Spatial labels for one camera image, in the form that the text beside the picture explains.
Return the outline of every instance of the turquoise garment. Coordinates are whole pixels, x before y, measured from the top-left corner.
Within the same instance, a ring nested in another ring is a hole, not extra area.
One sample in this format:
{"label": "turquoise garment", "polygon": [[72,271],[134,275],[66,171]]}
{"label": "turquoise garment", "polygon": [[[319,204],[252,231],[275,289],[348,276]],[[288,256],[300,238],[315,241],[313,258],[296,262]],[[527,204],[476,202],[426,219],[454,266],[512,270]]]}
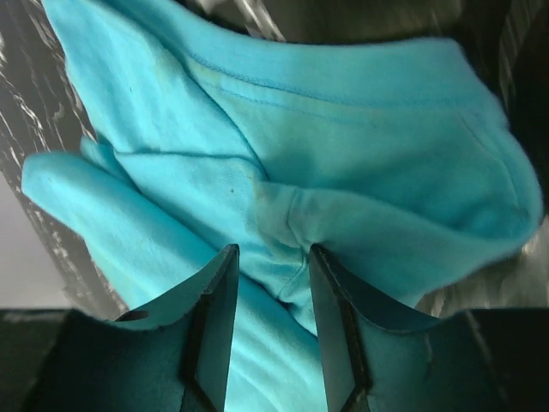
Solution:
{"label": "turquoise garment", "polygon": [[238,243],[226,410],[325,410],[307,252],[413,306],[517,251],[540,188],[459,45],[287,45],[171,0],[45,0],[97,131],[23,190],[130,307]]}

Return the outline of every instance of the marble-patterned surface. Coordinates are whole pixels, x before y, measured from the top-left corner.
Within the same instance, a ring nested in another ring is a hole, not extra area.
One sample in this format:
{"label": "marble-patterned surface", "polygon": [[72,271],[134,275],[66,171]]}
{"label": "marble-patterned surface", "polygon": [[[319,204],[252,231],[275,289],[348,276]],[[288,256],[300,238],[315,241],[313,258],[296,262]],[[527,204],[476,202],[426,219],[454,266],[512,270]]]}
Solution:
{"label": "marble-patterned surface", "polygon": [[92,136],[93,129],[67,79],[61,46],[41,3],[0,1],[0,168],[73,304],[98,317],[117,318],[126,306],[94,267],[83,241],[21,194],[21,165],[28,155],[76,151],[82,134]]}

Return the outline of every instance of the cotton fleece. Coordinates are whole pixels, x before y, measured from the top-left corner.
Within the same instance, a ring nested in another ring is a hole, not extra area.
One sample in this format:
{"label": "cotton fleece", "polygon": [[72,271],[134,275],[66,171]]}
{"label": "cotton fleece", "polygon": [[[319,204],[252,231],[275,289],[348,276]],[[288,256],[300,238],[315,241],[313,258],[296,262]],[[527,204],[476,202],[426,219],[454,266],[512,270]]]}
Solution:
{"label": "cotton fleece", "polygon": [[226,410],[325,410],[307,252],[413,306],[518,250],[534,171],[450,39],[289,45],[172,0],[45,0],[97,132],[23,190],[131,308],[238,243]]}

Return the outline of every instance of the stitched seam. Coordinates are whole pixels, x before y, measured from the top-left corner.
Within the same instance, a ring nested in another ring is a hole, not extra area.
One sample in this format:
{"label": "stitched seam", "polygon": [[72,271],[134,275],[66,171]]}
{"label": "stitched seam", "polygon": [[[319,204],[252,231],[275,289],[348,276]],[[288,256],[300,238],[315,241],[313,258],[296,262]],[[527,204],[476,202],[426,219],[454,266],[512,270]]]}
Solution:
{"label": "stitched seam", "polygon": [[[463,115],[461,113],[458,114],[458,117],[461,120],[462,125],[465,128],[465,130],[468,131],[469,135],[485,150],[485,152],[487,154],[489,154],[494,160],[496,160],[503,167],[504,174],[506,175],[507,179],[509,180],[511,188],[512,188],[513,206],[515,206],[515,208],[517,210],[521,210],[521,205],[520,205],[520,202],[519,202],[520,198],[518,196],[518,190],[517,190],[515,176],[510,171],[509,166],[507,165],[507,162],[502,159],[502,153],[501,153],[500,147],[497,144],[495,144],[493,148],[489,147],[483,141],[483,139],[477,133],[475,133],[475,131],[471,128],[471,126],[469,125],[469,123],[463,117]],[[481,127],[482,130],[486,134],[488,133],[488,130],[486,129],[486,125],[485,125],[484,121],[479,121],[478,126]],[[523,221],[523,220],[524,219],[523,219],[522,214],[519,214],[518,215],[518,221],[517,221],[516,225],[518,226],[519,221]]]}
{"label": "stitched seam", "polygon": [[[293,189],[293,195],[292,195],[292,201],[290,202],[290,205],[288,207],[287,215],[286,215],[286,226],[290,233],[293,236],[293,239],[295,242],[299,245],[298,237],[296,236],[295,232],[293,231],[292,227],[290,226],[290,214],[292,213],[293,206],[296,202],[296,198],[298,196],[298,188]],[[286,282],[286,284],[282,287],[280,292],[276,295],[276,299],[280,300],[281,295],[284,293],[284,291],[287,289],[287,287],[303,272],[305,265],[306,265],[306,259],[305,254],[303,253],[303,248],[301,245],[299,245],[299,252],[301,253],[301,265],[299,266],[299,269],[296,271],[294,275]]]}
{"label": "stitched seam", "polygon": [[[175,55],[169,50],[169,49],[166,49],[164,47],[164,50],[166,50],[167,53],[169,53],[170,55],[172,55],[174,58],[175,58]],[[217,101],[215,101],[215,99],[210,96],[208,94],[208,92],[206,90],[204,90],[204,88],[200,85],[200,83],[195,79],[195,77],[192,75],[191,71],[188,70],[188,68],[185,68],[183,63],[180,62],[179,60],[177,60],[180,67],[181,67],[181,70],[186,73],[188,76],[189,76],[189,79],[194,82],[196,84],[196,86],[198,88],[200,88],[202,90],[202,92],[208,96],[208,99],[215,105],[215,107],[217,107],[220,112],[223,113],[223,115],[225,116],[225,118],[231,123],[231,126],[233,127],[233,129],[235,129],[238,133],[238,136],[240,137],[240,140],[242,141],[242,143],[245,145],[245,147],[250,151],[250,154],[251,156],[254,158],[254,160],[257,162],[257,166],[259,167],[259,169],[261,170],[261,173],[263,176],[265,176],[265,178],[267,180],[270,180],[268,178],[268,175],[267,175],[267,171],[263,168],[263,164],[261,163],[261,160],[259,159],[259,156],[257,155],[256,151],[251,147],[251,144],[250,142],[248,141],[248,139],[246,138],[246,136],[244,135],[244,133],[242,132],[242,130],[238,127],[238,125],[236,124],[236,122],[231,118],[231,116],[229,116],[229,114],[223,109],[223,107],[221,107],[220,104],[217,103]]]}
{"label": "stitched seam", "polygon": [[209,61],[205,60],[198,54],[194,53],[192,50],[190,50],[188,47],[185,47],[184,45],[181,47],[181,49],[185,52],[185,54],[194,60],[196,63],[200,64],[201,66],[216,71],[218,73],[230,76],[233,79],[237,79],[243,82],[247,82],[250,84],[253,84],[255,86],[264,87],[264,88],[270,88],[273,90],[279,90],[282,92],[288,92],[292,94],[298,94],[300,96],[308,97],[314,100],[325,100],[333,103],[339,103],[344,106],[373,106],[373,105],[388,105],[388,104],[396,104],[401,103],[403,105],[406,104],[418,104],[418,103],[437,103],[437,104],[443,104],[444,102],[450,103],[451,105],[454,105],[457,102],[457,98],[447,98],[447,97],[441,97],[440,99],[433,99],[432,97],[427,99],[410,99],[410,100],[370,100],[368,102],[359,102],[356,98],[351,99],[349,96],[344,95],[328,95],[328,94],[312,94],[308,93],[303,88],[295,88],[295,87],[289,87],[287,84],[284,83],[278,83],[278,82],[262,82],[259,79],[249,77],[249,76],[243,76],[240,74],[232,73],[229,70],[226,70],[222,67],[219,67],[217,65],[211,64]]}
{"label": "stitched seam", "polygon": [[218,86],[216,84],[213,84],[213,83],[210,83],[210,82],[205,82],[205,81],[202,81],[201,80],[201,83],[207,85],[207,86],[210,86],[211,88],[215,88],[216,90],[220,90],[221,92],[225,93],[225,94],[229,94],[233,97],[238,97],[240,99],[244,99],[244,100],[248,100],[248,101],[251,101],[252,103],[257,103],[259,105],[265,105],[265,106],[271,106],[271,107],[277,107],[279,109],[284,109],[284,110],[288,110],[289,112],[296,112],[296,113],[303,113],[303,114],[307,114],[307,115],[310,115],[312,117],[315,117],[315,118],[325,118],[329,121],[332,121],[332,122],[335,122],[337,124],[348,124],[348,125],[352,125],[352,124],[365,124],[365,122],[360,122],[360,121],[357,121],[357,122],[349,122],[349,121],[344,121],[344,120],[341,120],[339,118],[332,118],[330,116],[324,116],[322,114],[318,114],[318,113],[314,113],[314,112],[308,112],[306,110],[301,110],[301,109],[295,109],[295,108],[291,108],[291,107],[287,107],[287,106],[284,106],[284,105],[280,105],[280,104],[277,104],[277,103],[273,103],[272,101],[268,101],[268,100],[259,100],[259,99],[254,99],[254,98],[251,98],[249,96],[244,96],[242,94],[239,94],[237,92],[233,92],[232,90],[227,90],[221,86]]}

